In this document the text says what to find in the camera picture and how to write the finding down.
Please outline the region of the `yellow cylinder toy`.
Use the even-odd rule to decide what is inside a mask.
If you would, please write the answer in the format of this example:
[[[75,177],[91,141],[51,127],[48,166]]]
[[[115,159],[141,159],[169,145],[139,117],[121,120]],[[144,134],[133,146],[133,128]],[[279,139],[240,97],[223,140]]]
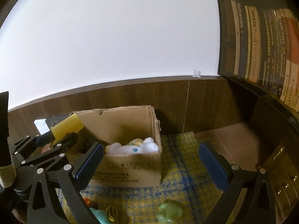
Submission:
[[[84,124],[75,113],[71,114],[68,118],[61,121],[56,126],[52,126],[50,129],[57,142],[62,140],[66,135],[71,133],[78,133],[84,128]]]

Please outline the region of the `teal plush toy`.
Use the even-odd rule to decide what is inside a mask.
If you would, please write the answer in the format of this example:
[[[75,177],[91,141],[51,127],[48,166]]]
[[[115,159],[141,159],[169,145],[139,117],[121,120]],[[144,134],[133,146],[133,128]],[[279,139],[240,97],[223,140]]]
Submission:
[[[111,224],[108,214],[104,210],[90,207],[90,210],[101,224]]]

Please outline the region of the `white plush toy yellow flower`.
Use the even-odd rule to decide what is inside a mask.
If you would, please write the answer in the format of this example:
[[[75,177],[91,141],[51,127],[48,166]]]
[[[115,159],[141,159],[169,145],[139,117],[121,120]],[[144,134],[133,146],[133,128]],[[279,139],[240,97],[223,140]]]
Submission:
[[[130,143],[122,145],[113,143],[106,146],[105,153],[108,155],[132,155],[132,154],[152,154],[159,151],[159,146],[151,137],[143,139],[133,139]]]

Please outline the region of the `light green frog toy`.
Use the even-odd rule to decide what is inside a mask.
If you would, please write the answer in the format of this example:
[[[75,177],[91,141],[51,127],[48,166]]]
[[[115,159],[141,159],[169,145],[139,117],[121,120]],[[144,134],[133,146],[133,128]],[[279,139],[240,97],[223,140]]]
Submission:
[[[177,223],[183,215],[183,209],[176,203],[165,202],[159,206],[157,220],[159,223]]]

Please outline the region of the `orange pink toy block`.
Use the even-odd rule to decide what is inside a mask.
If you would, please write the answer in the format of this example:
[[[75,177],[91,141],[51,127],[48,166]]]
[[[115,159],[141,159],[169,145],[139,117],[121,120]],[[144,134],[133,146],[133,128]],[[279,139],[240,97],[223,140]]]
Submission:
[[[83,200],[89,208],[93,206],[93,201],[91,199],[84,197]]]

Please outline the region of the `brown cardboard box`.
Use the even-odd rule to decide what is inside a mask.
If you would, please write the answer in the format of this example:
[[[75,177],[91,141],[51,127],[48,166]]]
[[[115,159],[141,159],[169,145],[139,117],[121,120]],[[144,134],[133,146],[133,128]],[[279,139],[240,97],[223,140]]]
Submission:
[[[104,156],[91,184],[146,188],[161,184],[160,122],[153,106],[77,111],[82,136],[103,144]]]

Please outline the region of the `yellow blue woven rug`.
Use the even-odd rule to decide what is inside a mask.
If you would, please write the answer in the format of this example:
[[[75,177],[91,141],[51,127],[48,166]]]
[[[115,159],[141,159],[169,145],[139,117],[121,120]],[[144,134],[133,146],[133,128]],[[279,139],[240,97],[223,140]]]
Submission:
[[[182,206],[180,223],[202,223],[222,195],[199,159],[193,132],[162,135],[162,174],[158,187],[111,188],[89,185],[81,192],[105,210],[118,210],[119,223],[157,223],[159,206],[174,201]]]

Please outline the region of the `dark wooden bookshelf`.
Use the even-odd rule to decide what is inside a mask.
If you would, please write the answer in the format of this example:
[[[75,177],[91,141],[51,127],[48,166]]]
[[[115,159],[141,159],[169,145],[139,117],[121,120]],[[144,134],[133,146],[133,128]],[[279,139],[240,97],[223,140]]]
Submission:
[[[298,223],[298,0],[235,0],[240,25],[240,63],[235,67],[235,24],[231,0],[218,0],[218,73],[256,96],[245,121],[258,137],[256,168],[264,168],[274,194],[276,223]],[[258,10],[261,65],[258,83],[245,78],[245,6]]]

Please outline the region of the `yellow spine book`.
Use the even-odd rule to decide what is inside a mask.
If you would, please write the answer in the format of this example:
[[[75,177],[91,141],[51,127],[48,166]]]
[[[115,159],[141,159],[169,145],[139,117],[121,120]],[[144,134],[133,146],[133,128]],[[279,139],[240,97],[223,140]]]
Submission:
[[[261,23],[258,10],[254,6],[245,6],[247,22],[247,57],[245,78],[258,83],[261,65]]]

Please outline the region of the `cream spine book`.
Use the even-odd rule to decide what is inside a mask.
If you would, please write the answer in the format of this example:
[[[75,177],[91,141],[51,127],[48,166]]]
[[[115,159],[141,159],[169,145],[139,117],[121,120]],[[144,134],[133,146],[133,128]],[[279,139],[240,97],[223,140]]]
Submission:
[[[231,0],[234,24],[235,24],[235,67],[234,75],[238,75],[239,72],[239,63],[240,63],[240,25],[239,25],[239,16],[237,10],[237,3],[235,0]]]

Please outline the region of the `white wall socket plate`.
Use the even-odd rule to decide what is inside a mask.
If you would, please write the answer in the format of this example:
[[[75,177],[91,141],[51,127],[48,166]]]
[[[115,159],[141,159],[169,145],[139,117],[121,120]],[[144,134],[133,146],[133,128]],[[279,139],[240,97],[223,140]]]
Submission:
[[[50,131],[50,129],[46,123],[46,119],[36,119],[34,121],[34,125],[36,126],[40,135],[43,135]]]

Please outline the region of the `dark wooden wall panel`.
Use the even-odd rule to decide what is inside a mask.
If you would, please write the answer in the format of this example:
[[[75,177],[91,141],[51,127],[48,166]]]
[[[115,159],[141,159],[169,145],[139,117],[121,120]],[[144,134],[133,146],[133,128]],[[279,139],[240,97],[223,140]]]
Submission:
[[[155,77],[100,83],[52,94],[8,113],[9,143],[38,131],[34,120],[74,111],[151,105],[163,134],[202,132],[247,121],[256,96],[220,76]]]

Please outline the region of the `small clear wall clip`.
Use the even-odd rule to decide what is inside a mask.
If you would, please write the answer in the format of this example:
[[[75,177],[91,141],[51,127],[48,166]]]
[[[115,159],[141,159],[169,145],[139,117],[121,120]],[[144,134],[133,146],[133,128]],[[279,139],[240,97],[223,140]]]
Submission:
[[[194,78],[201,78],[201,71],[194,69],[193,70],[193,77]]]

